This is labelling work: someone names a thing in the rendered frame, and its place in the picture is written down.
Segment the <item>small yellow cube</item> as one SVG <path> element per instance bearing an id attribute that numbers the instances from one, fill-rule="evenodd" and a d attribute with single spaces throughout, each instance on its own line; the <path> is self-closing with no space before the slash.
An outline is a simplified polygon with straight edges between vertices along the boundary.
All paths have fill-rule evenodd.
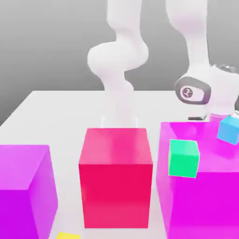
<path id="1" fill-rule="evenodd" d="M 72 234 L 72 233 L 66 233 L 66 232 L 59 232 L 56 239 L 80 239 L 80 235 Z"/>

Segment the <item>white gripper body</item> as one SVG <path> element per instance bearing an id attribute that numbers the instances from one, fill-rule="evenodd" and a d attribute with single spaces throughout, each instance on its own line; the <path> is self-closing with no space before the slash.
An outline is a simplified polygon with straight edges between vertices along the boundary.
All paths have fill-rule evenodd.
<path id="1" fill-rule="evenodd" d="M 209 122 L 220 122 L 223 119 L 227 118 L 227 117 L 235 117 L 239 119 L 239 111 L 235 111 L 234 113 L 230 114 L 230 115 L 217 115 L 217 114 L 211 114 L 209 116 Z"/>

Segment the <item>small green cube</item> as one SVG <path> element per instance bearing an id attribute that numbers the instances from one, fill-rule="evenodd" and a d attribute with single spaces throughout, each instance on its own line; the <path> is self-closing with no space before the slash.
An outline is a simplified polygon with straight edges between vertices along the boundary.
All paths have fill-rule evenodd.
<path id="1" fill-rule="evenodd" d="M 170 139 L 169 176 L 196 178 L 199 161 L 200 153 L 196 141 Z"/>

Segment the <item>large red box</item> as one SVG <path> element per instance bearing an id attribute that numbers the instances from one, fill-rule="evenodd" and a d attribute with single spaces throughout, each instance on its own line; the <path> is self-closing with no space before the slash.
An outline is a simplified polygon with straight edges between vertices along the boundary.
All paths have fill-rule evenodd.
<path id="1" fill-rule="evenodd" d="M 85 228 L 147 228 L 152 173 L 146 129 L 87 129 L 79 159 Z"/>

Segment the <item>small blue cube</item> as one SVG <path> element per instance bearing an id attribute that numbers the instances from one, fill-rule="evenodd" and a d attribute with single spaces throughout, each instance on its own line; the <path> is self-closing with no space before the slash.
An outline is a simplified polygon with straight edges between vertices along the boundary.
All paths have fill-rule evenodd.
<path id="1" fill-rule="evenodd" d="M 220 121 L 217 138 L 233 145 L 239 143 L 239 118 L 228 116 Z"/>

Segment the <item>large purple box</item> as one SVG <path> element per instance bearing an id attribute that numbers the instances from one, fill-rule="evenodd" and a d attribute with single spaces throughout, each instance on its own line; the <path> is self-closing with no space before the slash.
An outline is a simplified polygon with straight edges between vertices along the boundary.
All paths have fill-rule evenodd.
<path id="1" fill-rule="evenodd" d="M 49 239 L 58 208 L 48 145 L 0 145 L 0 239 Z"/>

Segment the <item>large magenta box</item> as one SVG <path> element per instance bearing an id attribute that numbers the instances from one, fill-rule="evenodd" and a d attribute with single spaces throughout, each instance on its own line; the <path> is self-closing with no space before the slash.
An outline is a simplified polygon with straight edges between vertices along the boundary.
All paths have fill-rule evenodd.
<path id="1" fill-rule="evenodd" d="M 216 122 L 163 122 L 156 185 L 167 239 L 239 239 L 239 144 L 217 139 Z M 197 141 L 196 178 L 168 174 L 171 139 Z"/>

